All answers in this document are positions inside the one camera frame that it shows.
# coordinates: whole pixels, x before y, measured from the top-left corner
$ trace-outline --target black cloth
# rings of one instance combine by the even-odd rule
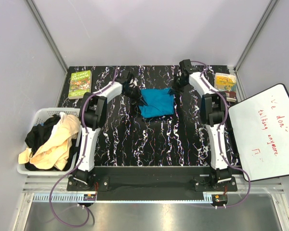
[[[37,152],[37,150],[50,138],[52,134],[52,130],[54,125],[56,125],[60,120],[60,116],[53,115],[51,118],[47,119],[43,125],[38,124],[34,126],[31,131],[27,134],[25,142],[29,148],[32,148],[33,155]],[[64,167],[63,171],[69,170],[72,164],[73,155],[77,152],[76,139],[72,139],[72,146],[69,150],[69,157],[67,160],[67,164]],[[56,167],[52,167],[50,169],[39,169],[35,167],[31,163],[25,163],[25,168],[29,171],[50,171],[50,170],[58,170]]]

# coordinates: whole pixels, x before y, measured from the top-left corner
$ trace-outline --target beige cloth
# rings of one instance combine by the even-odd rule
[[[51,135],[32,157],[28,148],[19,154],[18,163],[24,164],[30,161],[39,169],[50,169],[55,166],[63,170],[67,164],[69,149],[72,146],[72,139],[77,138],[80,121],[74,115],[61,115],[56,131]]]

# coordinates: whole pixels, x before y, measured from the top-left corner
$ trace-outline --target shiny gray floor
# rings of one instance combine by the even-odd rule
[[[239,200],[229,195],[230,203]],[[71,206],[56,203],[57,213]],[[94,204],[90,207],[95,225],[90,218],[87,225],[74,229],[60,224],[53,218],[48,203],[33,203],[26,224],[26,231],[279,231],[274,204],[269,195],[250,195],[247,201],[234,208],[209,209],[197,205],[180,204]],[[71,224],[80,224],[86,212],[79,207],[59,215]]]

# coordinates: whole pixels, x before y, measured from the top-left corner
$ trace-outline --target whiteboard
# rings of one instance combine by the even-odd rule
[[[230,107],[229,116],[250,180],[289,175],[289,94],[283,84]]]

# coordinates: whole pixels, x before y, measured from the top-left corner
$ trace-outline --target wall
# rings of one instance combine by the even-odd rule
[[[235,65],[269,0],[35,0],[67,65]]]
[[[284,83],[289,91],[289,0],[277,4],[239,76],[247,97],[277,83]],[[281,181],[289,203],[289,177]]]
[[[55,106],[65,74],[23,0],[0,0],[0,231],[10,230],[25,177],[16,171],[37,110]]]

